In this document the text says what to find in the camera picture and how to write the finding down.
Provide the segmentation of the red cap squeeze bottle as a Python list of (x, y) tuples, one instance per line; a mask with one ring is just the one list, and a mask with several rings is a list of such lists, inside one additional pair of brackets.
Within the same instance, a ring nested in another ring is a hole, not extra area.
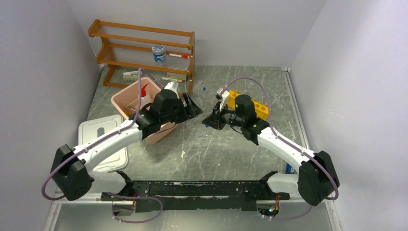
[(149, 83), (145, 84), (140, 91), (141, 100), (139, 101), (138, 98), (135, 102), (135, 107), (133, 108), (134, 111), (137, 111), (138, 108), (143, 108), (146, 104), (151, 103), (152, 99), (150, 94), (146, 91), (146, 87), (149, 86)]

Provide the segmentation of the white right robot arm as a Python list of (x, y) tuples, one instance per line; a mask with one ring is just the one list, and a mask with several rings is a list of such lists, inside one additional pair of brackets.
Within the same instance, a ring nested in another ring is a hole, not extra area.
[(295, 174), (274, 173), (260, 185), (260, 194), (272, 199), (277, 193), (297, 194), (311, 206), (323, 200), (336, 200), (339, 180), (330, 155), (304, 148), (277, 132), (267, 121), (256, 114), (258, 108), (251, 97), (239, 95), (233, 110), (217, 102), (202, 124), (216, 130), (226, 125), (239, 127), (241, 134), (254, 144), (264, 147), (294, 168)]

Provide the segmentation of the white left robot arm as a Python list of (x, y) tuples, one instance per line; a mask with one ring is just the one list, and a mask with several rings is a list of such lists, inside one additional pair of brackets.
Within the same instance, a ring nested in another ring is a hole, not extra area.
[(59, 147), (51, 177), (64, 197), (74, 201), (87, 193), (114, 193), (121, 200), (133, 196), (133, 181), (125, 173), (98, 172), (94, 168), (120, 149), (158, 133), (163, 125), (183, 123), (202, 114), (188, 93), (182, 96), (180, 99), (172, 90), (161, 90), (153, 102), (88, 145)]

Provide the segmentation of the orange white marker pen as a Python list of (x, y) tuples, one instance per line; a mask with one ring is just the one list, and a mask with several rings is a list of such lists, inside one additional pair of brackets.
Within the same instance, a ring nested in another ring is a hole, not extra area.
[(175, 81), (175, 82), (178, 82), (178, 83), (182, 83), (182, 82), (183, 82), (183, 80), (173, 79), (173, 78), (168, 78), (168, 77), (162, 77), (162, 80)]

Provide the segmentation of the green small box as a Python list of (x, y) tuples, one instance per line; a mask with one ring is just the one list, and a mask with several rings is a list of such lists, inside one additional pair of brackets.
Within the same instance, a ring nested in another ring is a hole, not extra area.
[(178, 73), (167, 72), (166, 76), (167, 76), (167, 78), (181, 80), (181, 81), (186, 81), (186, 79), (187, 79), (186, 74), (178, 74)]

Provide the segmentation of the yellow test tube rack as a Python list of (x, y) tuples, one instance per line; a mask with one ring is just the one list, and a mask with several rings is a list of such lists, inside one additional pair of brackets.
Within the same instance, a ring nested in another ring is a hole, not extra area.
[[(235, 110), (235, 98), (240, 95), (240, 93), (229, 90), (229, 98), (227, 101), (227, 106), (230, 110)], [(254, 99), (251, 99), (252, 102), (254, 103), (255, 106), (255, 112), (257, 117), (267, 121), (268, 116), (269, 116), (269, 111), (267, 105), (261, 104), (260, 102), (255, 101)]]

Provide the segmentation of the red white marker pen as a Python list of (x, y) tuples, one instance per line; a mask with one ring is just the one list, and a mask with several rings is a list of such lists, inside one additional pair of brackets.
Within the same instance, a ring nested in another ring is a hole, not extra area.
[(189, 55), (180, 55), (180, 54), (174, 54), (174, 53), (169, 53), (168, 55), (172, 56), (172, 57), (183, 58), (183, 59), (189, 59), (190, 58)]

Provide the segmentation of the wooden shelf rack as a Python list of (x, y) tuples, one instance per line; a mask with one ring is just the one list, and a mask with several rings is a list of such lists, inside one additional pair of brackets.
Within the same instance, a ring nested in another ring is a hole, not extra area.
[[(145, 70), (186, 74), (187, 92), (191, 93), (195, 77), (195, 32), (136, 26), (94, 20), (88, 35), (99, 37), (101, 49), (96, 56), (99, 64), (108, 66), (103, 79), (105, 86), (125, 88), (125, 84), (113, 83), (111, 78), (119, 67), (143, 68)], [(166, 60), (154, 61), (152, 46), (163, 45)], [(169, 56), (169, 53), (189, 55), (189, 59)]]

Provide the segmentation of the blue white jar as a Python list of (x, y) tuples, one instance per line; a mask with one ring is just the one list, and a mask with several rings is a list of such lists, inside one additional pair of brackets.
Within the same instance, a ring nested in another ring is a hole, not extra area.
[(152, 46), (152, 54), (155, 62), (161, 63), (166, 60), (166, 50), (163, 45), (154, 44)]

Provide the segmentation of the pink plastic tub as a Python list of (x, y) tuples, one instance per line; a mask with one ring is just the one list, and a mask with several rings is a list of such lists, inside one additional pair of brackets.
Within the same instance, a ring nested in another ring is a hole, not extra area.
[[(162, 88), (149, 77), (142, 77), (141, 86), (143, 87), (147, 83), (149, 83), (149, 86), (146, 87), (146, 91), (150, 94), (153, 102), (156, 94), (158, 94)], [(138, 96), (139, 84), (138, 81), (136, 81), (112, 96), (111, 103), (125, 119), (129, 119), (129, 117), (136, 112), (133, 108), (135, 107)], [(176, 127), (177, 125), (175, 123), (166, 123), (161, 126), (159, 133), (148, 136), (146, 141), (152, 145), (156, 144)]]

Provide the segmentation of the blue tool by wall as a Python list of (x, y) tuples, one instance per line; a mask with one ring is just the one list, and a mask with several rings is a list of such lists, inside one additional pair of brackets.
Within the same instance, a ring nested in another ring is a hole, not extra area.
[(289, 163), (287, 163), (286, 168), (285, 168), (285, 174), (294, 174), (294, 173), (295, 173), (294, 168)]

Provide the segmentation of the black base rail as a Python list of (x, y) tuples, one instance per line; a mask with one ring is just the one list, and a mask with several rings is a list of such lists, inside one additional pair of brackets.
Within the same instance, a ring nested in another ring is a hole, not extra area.
[(125, 178), (118, 197), (106, 192), (102, 201), (125, 201), (137, 197), (136, 213), (160, 210), (240, 209), (257, 211), (261, 201), (289, 200), (288, 193), (273, 192), (263, 177), (260, 180), (146, 181)]

